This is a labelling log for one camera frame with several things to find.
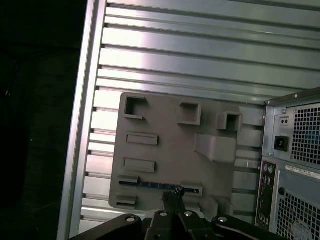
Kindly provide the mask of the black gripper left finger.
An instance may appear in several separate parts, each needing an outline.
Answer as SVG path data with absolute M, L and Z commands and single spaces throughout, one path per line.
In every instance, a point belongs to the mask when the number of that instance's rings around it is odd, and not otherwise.
M 181 206 L 181 191 L 165 191 L 162 209 L 151 217 L 141 218 L 126 213 L 90 230 L 71 237 L 71 240 L 170 240 L 176 213 Z

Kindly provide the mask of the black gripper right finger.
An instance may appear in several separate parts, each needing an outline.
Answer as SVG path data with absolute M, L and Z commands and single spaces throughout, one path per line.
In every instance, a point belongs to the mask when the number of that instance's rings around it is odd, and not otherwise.
M 231 215 L 218 214 L 208 221 L 198 213 L 186 210 L 183 201 L 185 190 L 174 190 L 174 208 L 184 231 L 191 240 L 283 240 L 275 233 L 263 230 Z

